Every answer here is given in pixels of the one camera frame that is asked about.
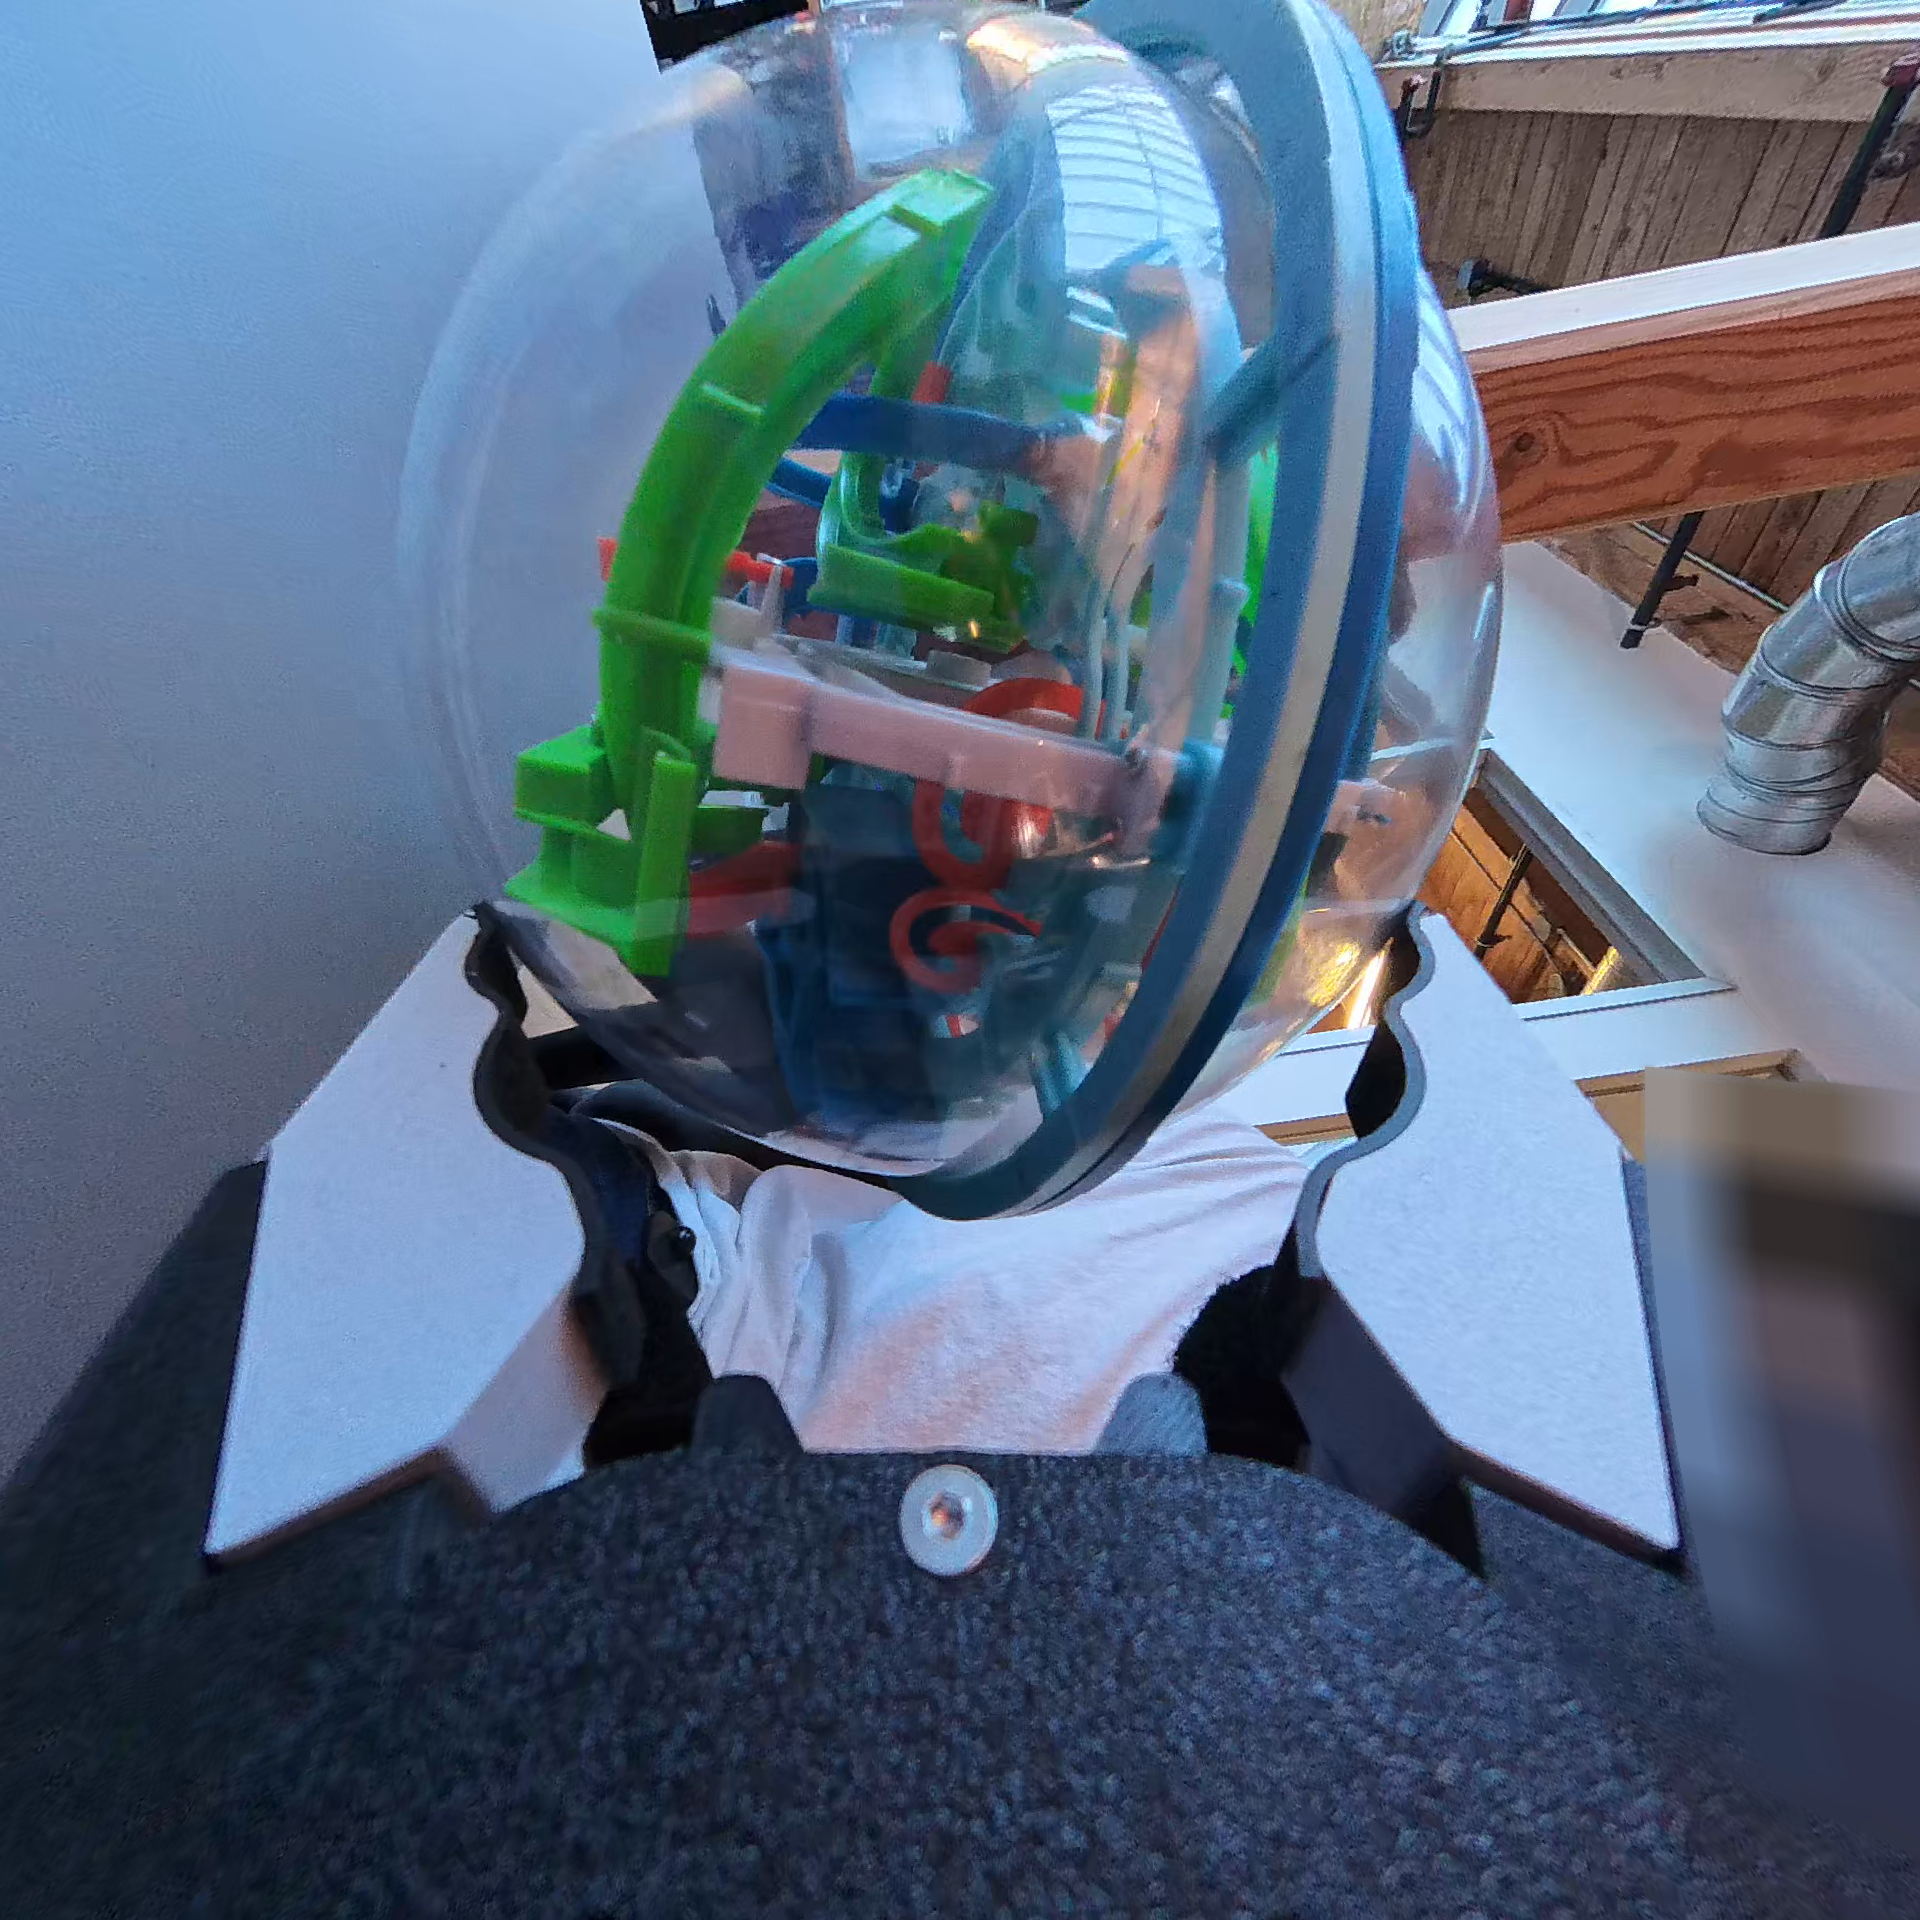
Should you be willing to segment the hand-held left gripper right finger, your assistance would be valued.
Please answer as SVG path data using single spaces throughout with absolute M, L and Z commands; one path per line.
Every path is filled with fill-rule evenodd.
M 1287 1253 L 1311 1465 L 1405 1522 L 1474 1484 L 1641 1559 L 1678 1497 L 1618 1138 L 1444 918 L 1412 910 Z

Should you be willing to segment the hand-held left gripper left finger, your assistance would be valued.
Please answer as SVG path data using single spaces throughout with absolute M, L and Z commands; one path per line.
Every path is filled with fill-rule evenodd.
M 421 1480 L 501 1515 L 586 1473 L 644 1331 L 591 1167 L 544 1135 L 523 1015 L 472 910 L 272 1142 L 209 1563 Z

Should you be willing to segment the clear plastic maze ball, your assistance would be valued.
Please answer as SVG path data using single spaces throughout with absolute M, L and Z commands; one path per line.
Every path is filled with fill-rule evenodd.
M 445 325 L 420 704 L 544 1105 L 1038 1212 L 1412 907 L 1492 446 L 1325 4 L 738 15 Z

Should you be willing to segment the person's white t-shirt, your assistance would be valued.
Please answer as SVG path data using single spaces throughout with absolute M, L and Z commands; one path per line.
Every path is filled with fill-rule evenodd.
M 1087 1452 L 1225 1286 L 1284 1245 L 1307 1162 L 1213 1109 L 1045 1212 L 947 1220 L 841 1173 L 637 1135 L 693 1230 L 693 1332 L 810 1452 Z

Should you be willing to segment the wooden ceiling beam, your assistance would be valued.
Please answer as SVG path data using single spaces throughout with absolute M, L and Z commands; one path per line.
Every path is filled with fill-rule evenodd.
M 1918 228 L 1451 311 L 1505 542 L 1918 469 Z

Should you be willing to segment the silver elbow duct pipe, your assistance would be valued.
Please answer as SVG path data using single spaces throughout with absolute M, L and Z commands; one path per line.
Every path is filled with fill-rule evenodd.
M 1879 768 L 1915 664 L 1918 515 L 1903 515 L 1827 564 L 1764 630 L 1721 708 L 1699 821 L 1741 851 L 1824 851 Z

